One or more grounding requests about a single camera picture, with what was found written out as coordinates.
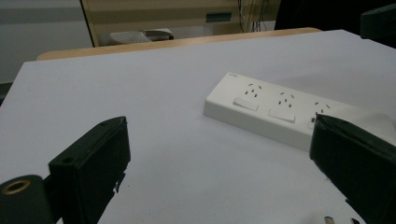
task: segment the power strip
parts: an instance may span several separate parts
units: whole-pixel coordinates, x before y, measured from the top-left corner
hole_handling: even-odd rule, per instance
[[[349,121],[396,145],[388,116],[228,73],[207,96],[204,115],[309,151],[316,114]]]

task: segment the white switch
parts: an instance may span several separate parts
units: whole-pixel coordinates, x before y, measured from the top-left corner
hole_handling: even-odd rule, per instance
[[[290,123],[294,123],[296,120],[296,116],[288,111],[279,111],[279,110],[271,109],[268,115],[273,118],[282,119]]]
[[[242,99],[240,97],[236,97],[235,100],[233,101],[233,104],[242,106],[242,107],[244,107],[246,109],[253,110],[253,111],[257,111],[257,108],[259,108],[258,104],[255,104],[255,103],[252,103],[250,101],[244,100],[244,99]]]

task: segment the white table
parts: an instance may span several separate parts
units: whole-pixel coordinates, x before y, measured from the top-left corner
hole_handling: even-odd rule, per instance
[[[0,108],[0,181],[126,116],[132,161],[100,223],[362,220],[308,153],[203,116],[226,72],[376,109],[396,125],[396,50],[344,31],[25,63]]]

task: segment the electrical outlet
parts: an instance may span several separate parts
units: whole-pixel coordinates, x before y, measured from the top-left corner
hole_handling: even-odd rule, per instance
[[[228,73],[207,96],[204,115],[308,151],[317,114],[349,121],[396,145],[388,116]]]

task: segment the power socket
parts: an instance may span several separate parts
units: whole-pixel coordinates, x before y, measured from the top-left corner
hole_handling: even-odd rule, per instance
[[[316,114],[349,121],[396,145],[388,116],[228,73],[207,96],[204,115],[309,151]]]

